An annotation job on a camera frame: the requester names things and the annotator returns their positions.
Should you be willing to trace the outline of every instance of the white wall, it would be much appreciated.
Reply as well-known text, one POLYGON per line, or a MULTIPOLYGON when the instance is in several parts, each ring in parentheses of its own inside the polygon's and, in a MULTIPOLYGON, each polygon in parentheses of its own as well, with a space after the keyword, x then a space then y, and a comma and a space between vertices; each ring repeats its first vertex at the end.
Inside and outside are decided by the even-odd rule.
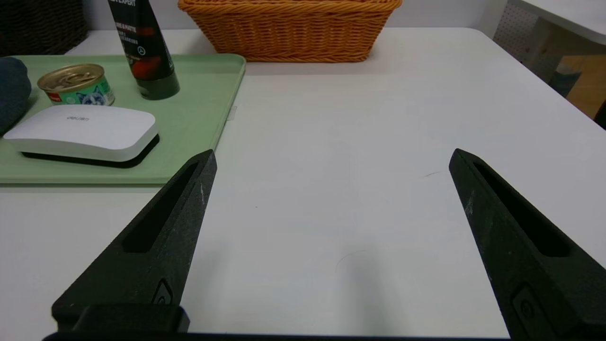
MULTIPOLYGON (((500 19, 499 3, 506 0, 404 0, 387 23, 391 27, 474 27, 487 35, 500 19)), ((177 0, 150 0, 163 29, 195 29, 177 0)), ((85 13, 94 30, 114 28, 106 0, 84 0, 85 13)))

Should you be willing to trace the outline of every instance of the green tray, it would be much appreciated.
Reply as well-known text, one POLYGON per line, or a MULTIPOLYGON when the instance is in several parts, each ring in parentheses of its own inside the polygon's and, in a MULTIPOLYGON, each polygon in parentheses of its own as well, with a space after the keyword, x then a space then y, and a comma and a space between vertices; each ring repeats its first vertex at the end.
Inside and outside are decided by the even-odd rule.
POLYGON ((113 106, 156 117, 160 142, 141 164, 118 169, 23 157, 0 140, 0 183, 4 184, 164 184, 190 157, 217 145, 244 75, 238 55, 173 55, 181 91, 161 101, 143 99, 124 55, 18 56, 32 82, 24 118, 51 106, 36 83, 52 70, 81 63, 103 66, 116 95, 113 106))

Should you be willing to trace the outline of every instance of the tube label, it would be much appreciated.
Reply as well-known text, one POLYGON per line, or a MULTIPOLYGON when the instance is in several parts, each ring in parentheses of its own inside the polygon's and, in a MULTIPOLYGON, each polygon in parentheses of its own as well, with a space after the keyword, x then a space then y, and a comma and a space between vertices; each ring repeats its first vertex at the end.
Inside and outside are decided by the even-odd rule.
POLYGON ((148 0, 108 0, 130 71, 154 81, 174 71, 173 61, 148 0))

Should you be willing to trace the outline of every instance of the table surface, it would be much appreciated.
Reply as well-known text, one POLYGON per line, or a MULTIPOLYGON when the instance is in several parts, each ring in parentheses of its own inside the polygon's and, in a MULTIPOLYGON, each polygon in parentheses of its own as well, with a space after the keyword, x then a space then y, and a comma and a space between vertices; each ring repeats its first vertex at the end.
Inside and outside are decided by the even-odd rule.
POLYGON ((604 0, 512 0, 544 19, 584 38, 606 45, 604 0))
MULTIPOLYGON (((196 30, 165 37, 211 52, 196 30)), ((121 45, 92 32, 72 53, 121 45)), ((181 302, 190 331, 506 336, 448 173, 456 147, 606 264, 604 131, 478 31, 385 29, 357 64, 250 63, 235 105, 181 302)), ((0 188, 0 339, 56 330, 51 304, 157 190, 0 188)))

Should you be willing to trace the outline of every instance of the cat food can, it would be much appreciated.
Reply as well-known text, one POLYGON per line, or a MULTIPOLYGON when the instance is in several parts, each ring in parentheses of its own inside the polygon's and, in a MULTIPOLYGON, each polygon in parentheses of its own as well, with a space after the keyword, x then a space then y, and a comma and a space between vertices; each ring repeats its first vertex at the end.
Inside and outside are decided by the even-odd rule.
POLYGON ((62 67, 40 77, 38 87, 46 92, 54 105, 111 106, 115 99, 105 71, 97 64, 62 67))

